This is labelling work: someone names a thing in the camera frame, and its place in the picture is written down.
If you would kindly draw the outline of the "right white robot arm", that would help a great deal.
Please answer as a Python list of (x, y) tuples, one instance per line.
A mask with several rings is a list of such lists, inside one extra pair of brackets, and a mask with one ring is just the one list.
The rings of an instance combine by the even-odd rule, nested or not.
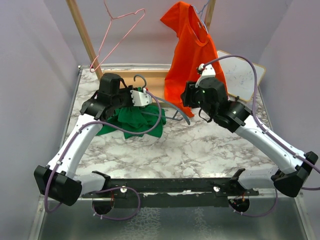
[(255, 120), (252, 110), (239, 101), (229, 100), (222, 82), (207, 77), (200, 83), (188, 81), (181, 94), (185, 107), (199, 108), (220, 127), (246, 139), (262, 151), (275, 167), (260, 170), (241, 170), (229, 189), (240, 196), (250, 189), (275, 188), (287, 197), (296, 197), (318, 156), (293, 147), (285, 142), (260, 120)]

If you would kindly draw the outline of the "green t shirt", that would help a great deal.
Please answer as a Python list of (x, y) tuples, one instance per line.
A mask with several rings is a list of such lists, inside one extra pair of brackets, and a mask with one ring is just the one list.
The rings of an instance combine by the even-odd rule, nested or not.
[[(112, 117), (107, 122), (115, 125), (121, 129), (130, 132), (144, 132), (152, 128), (158, 120), (159, 108), (157, 105), (147, 105), (145, 107), (126, 107), (115, 111)], [(165, 110), (161, 109), (161, 120), (158, 125), (147, 134), (156, 138), (160, 138), (163, 134), (163, 126), (167, 123), (165, 118)], [(115, 128), (104, 125), (102, 129), (96, 134), (97, 136), (109, 134), (116, 131)], [(144, 134), (131, 134), (124, 132), (124, 138), (142, 137)]]

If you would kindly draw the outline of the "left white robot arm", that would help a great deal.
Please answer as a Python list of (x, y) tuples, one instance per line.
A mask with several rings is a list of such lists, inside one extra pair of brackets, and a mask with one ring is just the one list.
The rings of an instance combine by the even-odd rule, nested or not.
[(61, 149), (46, 166), (37, 166), (35, 181), (42, 195), (72, 206), (80, 196), (94, 192), (106, 197), (111, 190), (110, 177), (94, 171), (76, 176), (85, 151), (96, 134), (117, 109), (133, 106), (133, 86), (121, 87), (124, 80), (115, 73), (105, 73), (98, 90), (82, 104), (80, 115)]

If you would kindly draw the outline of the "blue grey plastic hanger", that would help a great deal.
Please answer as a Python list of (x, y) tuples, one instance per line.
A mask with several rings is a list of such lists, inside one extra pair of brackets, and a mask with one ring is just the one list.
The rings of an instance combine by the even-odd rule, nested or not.
[[(141, 75), (141, 74), (135, 74), (133, 76), (133, 81), (134, 82), (136, 81), (136, 77), (141, 78), (143, 80), (143, 82), (144, 82), (144, 84), (143, 84), (143, 86), (141, 88), (142, 89), (147, 88), (147, 80), (145, 79), (145, 77), (143, 75)], [(170, 107), (172, 109), (175, 109), (174, 115), (172, 117), (165, 116), (166, 119), (170, 119), (170, 120), (174, 120), (174, 121), (178, 121), (178, 122), (180, 122), (182, 120), (185, 120), (188, 125), (191, 124), (191, 122), (190, 122), (189, 118), (187, 117), (187, 115), (180, 108), (178, 108), (177, 106), (175, 106), (174, 104), (170, 103), (169, 101), (167, 101), (165, 99), (162, 99), (162, 98), (157, 97), (157, 96), (155, 98), (156, 98), (156, 100), (161, 102), (161, 106), (162, 107), (165, 107), (165, 108), (169, 108)]]

